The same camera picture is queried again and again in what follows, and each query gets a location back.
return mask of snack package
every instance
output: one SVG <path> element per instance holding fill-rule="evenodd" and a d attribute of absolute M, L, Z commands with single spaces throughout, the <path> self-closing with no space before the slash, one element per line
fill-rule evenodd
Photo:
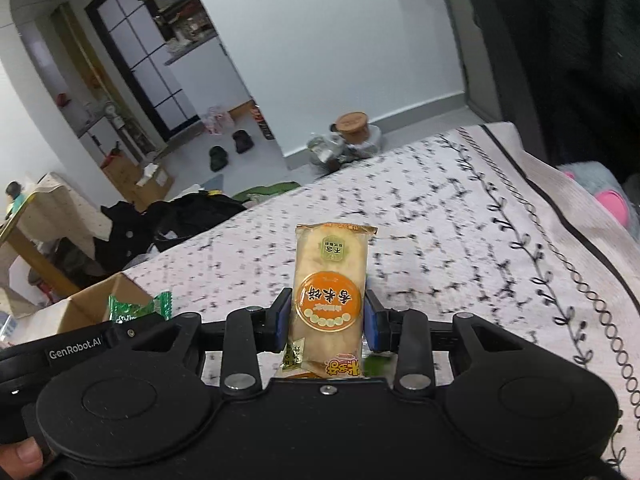
<path fill-rule="evenodd" d="M 280 376 L 361 375 L 367 248 L 377 231 L 337 223 L 296 228 L 289 339 Z"/>
<path fill-rule="evenodd" d="M 123 303 L 109 296 L 109 319 L 116 323 L 131 321 L 137 317 L 157 312 L 165 319 L 171 317 L 171 292 L 161 292 L 146 305 Z"/>

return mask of pink plush ear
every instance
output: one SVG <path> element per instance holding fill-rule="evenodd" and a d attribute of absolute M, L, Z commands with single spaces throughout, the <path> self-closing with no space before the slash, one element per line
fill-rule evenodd
<path fill-rule="evenodd" d="M 620 222 L 622 227 L 626 228 L 629 225 L 629 209 L 626 206 L 625 199 L 619 193 L 612 189 L 601 191 L 595 195 L 595 199 Z"/>

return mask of black slipper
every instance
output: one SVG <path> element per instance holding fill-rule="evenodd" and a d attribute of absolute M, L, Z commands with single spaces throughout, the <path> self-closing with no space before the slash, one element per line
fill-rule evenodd
<path fill-rule="evenodd" d="M 254 146 L 254 140 L 244 130 L 238 130 L 233 134 L 236 142 L 236 153 L 244 153 Z"/>
<path fill-rule="evenodd" d="M 229 163 L 229 154 L 222 146 L 214 146 L 209 150 L 211 171 L 220 171 Z"/>

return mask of white patterned tablecloth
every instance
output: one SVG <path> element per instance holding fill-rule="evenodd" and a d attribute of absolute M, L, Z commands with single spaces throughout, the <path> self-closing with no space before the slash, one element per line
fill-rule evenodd
<path fill-rule="evenodd" d="M 640 478 L 640 251 L 601 206 L 520 147 L 512 124 L 459 128 L 250 209 L 127 271 L 174 313 L 268 306 L 294 275 L 300 223 L 380 228 L 368 283 L 433 320 L 470 311 L 604 378 L 620 421 L 604 459 Z M 262 378 L 280 356 L 260 355 Z M 203 379 L 216 383 L 211 353 Z M 439 381 L 447 374 L 440 371 Z"/>

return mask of green candy package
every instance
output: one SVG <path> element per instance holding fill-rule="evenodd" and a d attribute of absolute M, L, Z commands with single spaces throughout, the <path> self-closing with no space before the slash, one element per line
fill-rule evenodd
<path fill-rule="evenodd" d="M 116 323 L 131 321 L 154 312 L 169 319 L 171 317 L 171 292 L 161 292 L 146 305 L 123 303 L 111 295 L 109 296 L 109 312 L 109 319 Z"/>

